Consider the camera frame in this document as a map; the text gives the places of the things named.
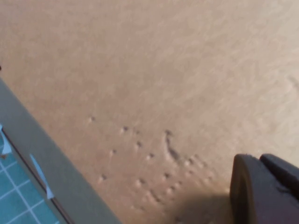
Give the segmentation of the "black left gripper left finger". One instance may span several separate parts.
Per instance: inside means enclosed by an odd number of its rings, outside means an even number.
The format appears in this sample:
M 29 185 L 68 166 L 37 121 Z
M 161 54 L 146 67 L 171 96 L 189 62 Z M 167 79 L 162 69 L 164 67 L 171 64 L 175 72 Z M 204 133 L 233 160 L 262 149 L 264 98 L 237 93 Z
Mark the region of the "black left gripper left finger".
M 299 222 L 299 199 L 252 155 L 234 157 L 229 196 L 236 224 Z

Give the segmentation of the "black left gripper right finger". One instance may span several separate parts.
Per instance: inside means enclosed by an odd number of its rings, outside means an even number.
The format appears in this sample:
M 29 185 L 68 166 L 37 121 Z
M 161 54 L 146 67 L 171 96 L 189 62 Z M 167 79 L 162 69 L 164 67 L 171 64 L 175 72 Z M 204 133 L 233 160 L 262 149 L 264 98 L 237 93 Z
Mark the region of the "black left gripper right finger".
M 299 168 L 273 154 L 263 154 L 260 161 L 290 194 L 299 198 Z

